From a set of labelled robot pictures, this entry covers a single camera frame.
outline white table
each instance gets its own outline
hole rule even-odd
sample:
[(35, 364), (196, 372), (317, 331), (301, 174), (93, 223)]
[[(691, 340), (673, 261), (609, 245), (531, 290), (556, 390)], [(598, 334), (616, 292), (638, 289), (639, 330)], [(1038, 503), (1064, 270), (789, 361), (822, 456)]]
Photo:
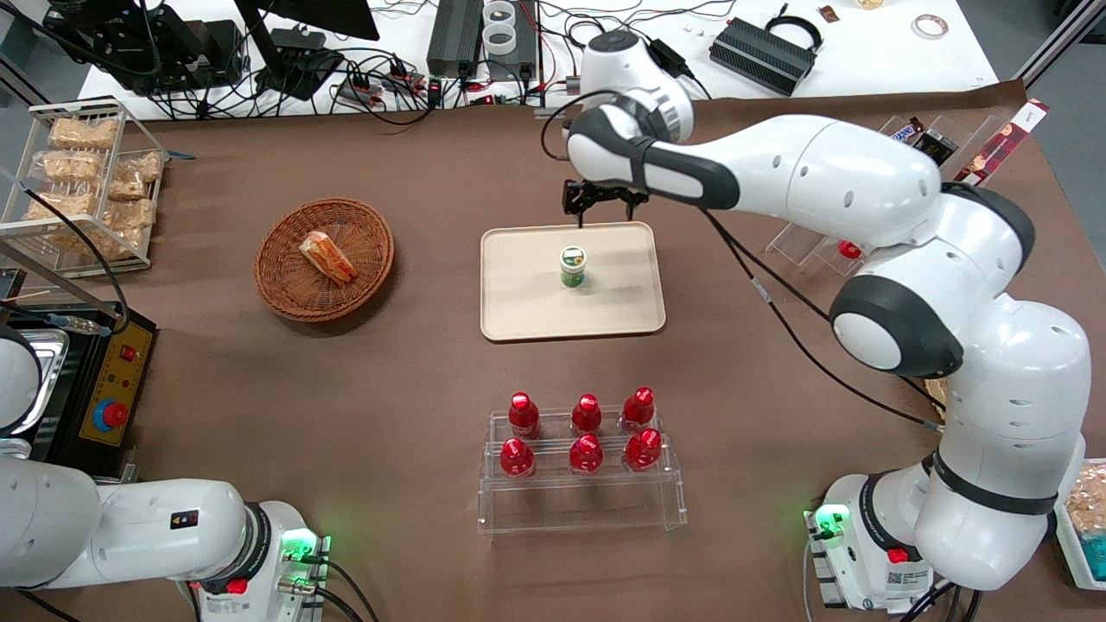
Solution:
[[(617, 7), (634, 7), (636, 1), (602, 0), (595, 4), (604, 8), (609, 4), (617, 9)], [(576, 9), (578, 4), (583, 3), (583, 0), (559, 0), (559, 2), (560, 7)], [(374, 9), (384, 7), (383, 0), (371, 0), (369, 3)], [(834, 8), (841, 21), (827, 23), (822, 18), (817, 8), (825, 4)], [(242, 24), (231, 0), (171, 1), (171, 6), (185, 20), (232, 19), (240, 28)], [(693, 4), (687, 0), (640, 0), (638, 8), (664, 10), (691, 6)], [(764, 24), (779, 13), (781, 6), (782, 0), (738, 0), (727, 17), (738, 17), (751, 23)], [(580, 21), (575, 18), (566, 20), (563, 13), (550, 17), (550, 13), (557, 13), (555, 7), (543, 3), (541, 22), (545, 28), (564, 32), (572, 22)], [(730, 4), (726, 2), (711, 4), (702, 10), (721, 14), (729, 7)], [(406, 10), (414, 10), (414, 7), (407, 6)], [(626, 19), (632, 12), (632, 10), (626, 10), (608, 14)], [(884, 7), (872, 11), (859, 9), (854, 0), (791, 0), (787, 13), (803, 17), (816, 24), (824, 39), (824, 44), (818, 51), (817, 62), (811, 74), (796, 89), (794, 94), (796, 97), (966, 91), (998, 81), (956, 0), (887, 0)], [(925, 40), (916, 35), (911, 31), (910, 24), (921, 13), (935, 13), (943, 18), (949, 24), (948, 34), (936, 41)], [(380, 32), (379, 41), (358, 39), (340, 41), (328, 34), (326, 46), (333, 50), (371, 46), (393, 51), (401, 59), (415, 63), (425, 72), (426, 52), (435, 14), (436, 9), (432, 6), (424, 7), (414, 15), (397, 15), (374, 10), (374, 17)], [(602, 21), (607, 24), (608, 30), (615, 25), (614, 20), (604, 19)], [(270, 29), (291, 28), (294, 22), (270, 15), (265, 19), (265, 24)], [(726, 27), (726, 18), (703, 18), (682, 13), (665, 15), (633, 25), (649, 37), (662, 39), (684, 55), (688, 65), (714, 97), (779, 96), (710, 61), (708, 50), (713, 38)], [(595, 28), (582, 25), (574, 31), (574, 35), (577, 40), (586, 43), (586, 40), (597, 32)], [(811, 43), (810, 35), (797, 27), (781, 25), (773, 29), (773, 32), (804, 48)], [(564, 76), (571, 73), (570, 52), (560, 37), (546, 34), (545, 41), (549, 43), (549, 46), (545, 48), (545, 80), (547, 82), (564, 80)], [(552, 75), (553, 62), (549, 56), (550, 49), (552, 49), (556, 60), (555, 76)], [(249, 43), (249, 50), (253, 63), (252, 69), (259, 69), (263, 61), (252, 40)], [(354, 62), (372, 54), (367, 51), (345, 51), (343, 53)], [(574, 50), (574, 53), (578, 65), (581, 53), (578, 50)], [(328, 83), (316, 92), (315, 105), (320, 112), (325, 113), (331, 107), (328, 85), (337, 84), (342, 80), (344, 80), (344, 75), (335, 73)], [(692, 96), (702, 99), (701, 92), (693, 83), (688, 82), (687, 89)], [(246, 93), (249, 87), (239, 87), (239, 91)], [(507, 94), (514, 96), (518, 91), (519, 87), (515, 83), (503, 82), (494, 84), (481, 92), (480, 95)], [(215, 101), (228, 92), (228, 87), (212, 89), (209, 101)], [(447, 104), (452, 104), (455, 94), (456, 91), (447, 96)], [(154, 103), (123, 90), (108, 74), (93, 69), (81, 90), (81, 97), (101, 95), (112, 95), (119, 99), (138, 118), (166, 117), (166, 114)], [(226, 106), (236, 101), (238, 101), (238, 96), (231, 95), (222, 105)], [(259, 99), (259, 107), (267, 108), (276, 101), (275, 93), (265, 93)], [(547, 104), (561, 105), (567, 101), (568, 97), (564, 95), (563, 91), (557, 94), (551, 91)], [(533, 97), (531, 102), (536, 104), (538, 99)], [(392, 101), (386, 103), (389, 110), (394, 108)], [(250, 108), (251, 104), (243, 104), (231, 112), (244, 116)], [(354, 112), (341, 106), (337, 110)], [(312, 114), (312, 106), (309, 102), (289, 99), (281, 105), (280, 114)]]

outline tape roll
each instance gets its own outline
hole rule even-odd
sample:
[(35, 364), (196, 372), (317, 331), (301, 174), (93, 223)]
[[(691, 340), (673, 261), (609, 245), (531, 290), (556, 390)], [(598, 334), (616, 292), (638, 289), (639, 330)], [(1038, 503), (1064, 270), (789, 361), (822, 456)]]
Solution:
[[(505, 35), (507, 40), (501, 40), (499, 42), (492, 41), (492, 38), (502, 39)], [(503, 54), (510, 54), (514, 50), (514, 27), (508, 25), (503, 22), (492, 22), (484, 27), (483, 31), (484, 40), (484, 51), (489, 54), (494, 54), (497, 56), (502, 56)]]
[(484, 4), (484, 25), (505, 23), (514, 25), (514, 4), (507, 0), (491, 0)]
[(936, 41), (949, 33), (949, 22), (938, 15), (925, 13), (910, 22), (910, 30), (922, 39)]

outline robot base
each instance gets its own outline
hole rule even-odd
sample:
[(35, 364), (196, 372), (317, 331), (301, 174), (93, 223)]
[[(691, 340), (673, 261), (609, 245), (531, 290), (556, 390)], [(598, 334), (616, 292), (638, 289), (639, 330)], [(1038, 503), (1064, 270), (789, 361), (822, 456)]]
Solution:
[[(885, 609), (888, 614), (902, 614), (929, 590), (933, 572), (925, 561), (891, 563), (887, 552), (868, 536), (860, 518), (860, 487), (865, 481), (865, 475), (838, 479), (826, 491), (824, 505), (815, 512), (806, 512), (818, 581), (824, 583), (832, 574), (837, 591), (852, 609)], [(823, 515), (841, 518), (839, 533), (815, 540)], [(826, 564), (820, 568), (818, 560), (823, 557)], [(825, 589), (823, 594), (827, 605), (841, 605), (831, 601)]]
[(307, 529), (303, 517), (282, 501), (262, 501), (261, 509), (272, 525), (269, 553), (258, 573), (250, 579), (244, 593), (211, 594), (195, 588), (204, 622), (320, 622), (322, 601), (316, 597), (286, 594), (276, 591), (280, 579), (306, 579), (324, 587), (325, 566), (291, 561), (286, 556), (310, 553), (330, 556), (330, 537), (320, 538)]

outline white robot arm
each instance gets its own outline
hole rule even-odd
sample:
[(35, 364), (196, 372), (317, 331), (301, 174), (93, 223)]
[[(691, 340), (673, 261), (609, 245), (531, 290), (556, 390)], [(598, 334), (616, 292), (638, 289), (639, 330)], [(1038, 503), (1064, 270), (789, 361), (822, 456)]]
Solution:
[(323, 542), (291, 506), (246, 502), (222, 481), (96, 485), (4, 442), (33, 405), (39, 373), (30, 345), (0, 324), (0, 588), (167, 578), (195, 584), (204, 620), (311, 615), (298, 588), (317, 568), (298, 560)]
[[(930, 566), (967, 588), (1002, 587), (1071, 490), (1091, 387), (1079, 324), (1003, 293), (1033, 248), (1030, 219), (989, 190), (942, 186), (921, 152), (832, 118), (778, 116), (676, 144), (690, 134), (690, 101), (633, 33), (596, 38), (583, 66), (584, 93), (619, 93), (591, 97), (567, 128), (587, 184), (775, 216), (874, 248), (831, 309), (838, 342), (880, 371), (949, 376), (931, 456), (827, 493), (841, 537), (826, 546), (853, 569), (849, 605), (902, 611)], [(922, 580), (898, 582), (911, 574)]]

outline beige tray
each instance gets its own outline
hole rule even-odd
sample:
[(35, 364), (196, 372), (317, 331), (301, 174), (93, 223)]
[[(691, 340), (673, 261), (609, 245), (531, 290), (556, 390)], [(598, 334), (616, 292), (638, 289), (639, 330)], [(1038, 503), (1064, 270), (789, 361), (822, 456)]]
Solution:
[[(561, 249), (587, 252), (561, 283)], [(492, 229), (480, 240), (480, 330), (492, 341), (651, 333), (665, 325), (657, 248), (645, 222)]]

